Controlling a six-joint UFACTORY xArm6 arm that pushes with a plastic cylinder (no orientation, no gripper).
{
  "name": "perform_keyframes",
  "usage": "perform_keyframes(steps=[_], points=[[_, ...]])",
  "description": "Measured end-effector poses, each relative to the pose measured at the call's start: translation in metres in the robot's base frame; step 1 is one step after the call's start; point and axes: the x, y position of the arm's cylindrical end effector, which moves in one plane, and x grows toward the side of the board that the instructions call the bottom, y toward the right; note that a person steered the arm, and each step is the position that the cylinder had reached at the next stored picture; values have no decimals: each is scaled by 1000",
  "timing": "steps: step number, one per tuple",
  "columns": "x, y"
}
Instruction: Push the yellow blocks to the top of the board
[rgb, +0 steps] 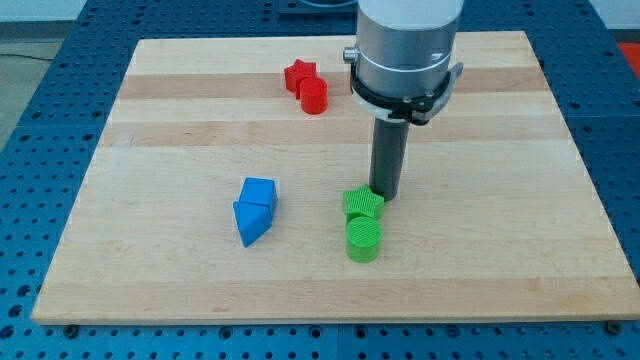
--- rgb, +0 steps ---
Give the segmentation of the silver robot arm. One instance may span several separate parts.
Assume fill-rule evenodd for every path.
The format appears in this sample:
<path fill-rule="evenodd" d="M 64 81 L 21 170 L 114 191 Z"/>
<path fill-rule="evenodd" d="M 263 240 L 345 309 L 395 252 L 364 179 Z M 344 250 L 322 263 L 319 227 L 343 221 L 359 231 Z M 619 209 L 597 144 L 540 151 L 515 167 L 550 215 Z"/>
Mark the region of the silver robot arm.
<path fill-rule="evenodd" d="M 427 124 L 448 103 L 463 0 L 359 0 L 355 45 L 343 51 L 356 103 L 376 118 Z"/>

